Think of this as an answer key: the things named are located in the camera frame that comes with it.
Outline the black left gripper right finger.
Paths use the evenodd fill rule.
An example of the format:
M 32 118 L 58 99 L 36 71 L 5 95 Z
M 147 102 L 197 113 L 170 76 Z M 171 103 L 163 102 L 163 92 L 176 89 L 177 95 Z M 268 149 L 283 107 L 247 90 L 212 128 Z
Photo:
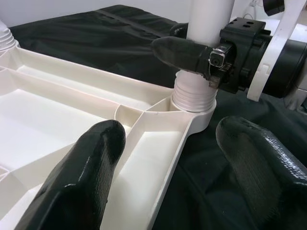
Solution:
M 307 169 L 269 130 L 223 118 L 216 140 L 260 230 L 307 228 Z

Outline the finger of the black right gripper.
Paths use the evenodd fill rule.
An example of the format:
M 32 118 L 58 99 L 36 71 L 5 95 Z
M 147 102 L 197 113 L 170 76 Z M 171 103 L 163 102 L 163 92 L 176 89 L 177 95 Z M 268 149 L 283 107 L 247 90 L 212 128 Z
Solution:
M 173 37 L 187 38 L 188 25 L 189 23 L 177 23 L 170 29 L 169 35 Z
M 211 88 L 220 87 L 229 75 L 236 58 L 235 46 L 229 42 L 220 43 L 212 48 L 173 36 L 154 40 L 152 50 L 163 63 L 202 75 L 209 81 Z

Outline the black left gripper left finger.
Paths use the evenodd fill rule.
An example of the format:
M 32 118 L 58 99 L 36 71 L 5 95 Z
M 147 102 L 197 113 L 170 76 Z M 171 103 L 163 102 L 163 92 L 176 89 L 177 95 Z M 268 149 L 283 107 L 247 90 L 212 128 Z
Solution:
M 119 121 L 93 125 L 50 172 L 15 228 L 99 229 L 125 142 Z

